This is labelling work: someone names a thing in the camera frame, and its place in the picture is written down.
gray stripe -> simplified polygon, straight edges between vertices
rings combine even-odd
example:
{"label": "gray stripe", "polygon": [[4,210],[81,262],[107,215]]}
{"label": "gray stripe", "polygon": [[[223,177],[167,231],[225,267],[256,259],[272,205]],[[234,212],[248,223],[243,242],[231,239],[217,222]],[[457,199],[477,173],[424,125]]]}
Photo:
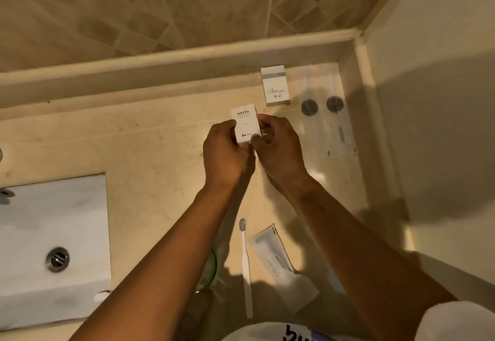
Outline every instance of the gray stripe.
{"label": "gray stripe", "polygon": [[272,74],[262,74],[261,75],[262,79],[277,78],[277,77],[285,77],[285,72],[283,71],[282,73],[272,73]]}

white rectangular sink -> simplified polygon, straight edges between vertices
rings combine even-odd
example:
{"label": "white rectangular sink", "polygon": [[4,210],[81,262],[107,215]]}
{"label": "white rectangular sink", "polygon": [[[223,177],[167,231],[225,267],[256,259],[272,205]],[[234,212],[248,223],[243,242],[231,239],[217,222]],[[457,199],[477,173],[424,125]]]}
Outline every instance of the white rectangular sink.
{"label": "white rectangular sink", "polygon": [[104,174],[0,191],[0,330],[85,318],[110,278]]}

toothbrush head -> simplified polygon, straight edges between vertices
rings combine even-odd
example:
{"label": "toothbrush head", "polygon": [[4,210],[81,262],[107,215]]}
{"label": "toothbrush head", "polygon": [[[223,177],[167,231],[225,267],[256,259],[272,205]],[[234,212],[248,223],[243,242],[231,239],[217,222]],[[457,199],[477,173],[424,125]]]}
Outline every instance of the toothbrush head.
{"label": "toothbrush head", "polygon": [[246,231],[246,219],[245,218],[239,219],[239,229],[241,232]]}

white shirt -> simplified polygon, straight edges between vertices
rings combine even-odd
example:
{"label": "white shirt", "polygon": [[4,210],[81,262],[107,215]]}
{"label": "white shirt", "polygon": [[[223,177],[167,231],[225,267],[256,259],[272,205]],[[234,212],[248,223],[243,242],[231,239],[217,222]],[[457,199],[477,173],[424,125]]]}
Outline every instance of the white shirt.
{"label": "white shirt", "polygon": [[[430,308],[414,341],[493,341],[495,314],[471,302],[449,302]],[[243,327],[223,341],[359,341],[347,336],[324,336],[289,323],[261,323]]]}

small white box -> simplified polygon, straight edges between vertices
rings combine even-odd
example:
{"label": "small white box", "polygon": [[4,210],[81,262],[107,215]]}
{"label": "small white box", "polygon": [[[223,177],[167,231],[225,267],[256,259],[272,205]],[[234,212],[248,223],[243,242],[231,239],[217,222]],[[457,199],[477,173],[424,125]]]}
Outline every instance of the small white box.
{"label": "small white box", "polygon": [[287,78],[283,65],[262,67],[261,79],[265,89],[266,105],[290,104],[291,97],[288,94]]}
{"label": "small white box", "polygon": [[234,108],[230,112],[232,113],[232,118],[237,121],[235,132],[238,144],[250,142],[253,134],[261,136],[254,104]]}

